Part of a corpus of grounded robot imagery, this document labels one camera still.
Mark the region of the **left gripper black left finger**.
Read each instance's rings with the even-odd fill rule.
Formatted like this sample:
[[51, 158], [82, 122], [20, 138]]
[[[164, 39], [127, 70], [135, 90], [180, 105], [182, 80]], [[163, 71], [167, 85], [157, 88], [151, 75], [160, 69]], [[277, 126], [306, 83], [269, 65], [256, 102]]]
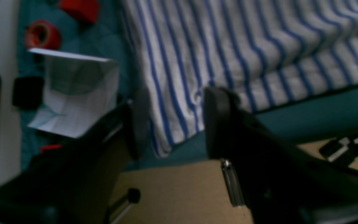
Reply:
[[0, 186], [0, 223], [104, 223], [120, 172], [147, 148], [149, 109], [148, 90], [138, 90], [80, 138], [40, 154]]

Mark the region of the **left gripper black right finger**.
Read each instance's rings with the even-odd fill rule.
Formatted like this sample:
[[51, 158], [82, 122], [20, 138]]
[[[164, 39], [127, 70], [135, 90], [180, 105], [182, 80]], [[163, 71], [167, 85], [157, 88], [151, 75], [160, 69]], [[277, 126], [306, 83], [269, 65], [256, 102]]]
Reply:
[[276, 136], [224, 88], [205, 88], [204, 125], [209, 159], [235, 169], [255, 224], [358, 224], [358, 170]]

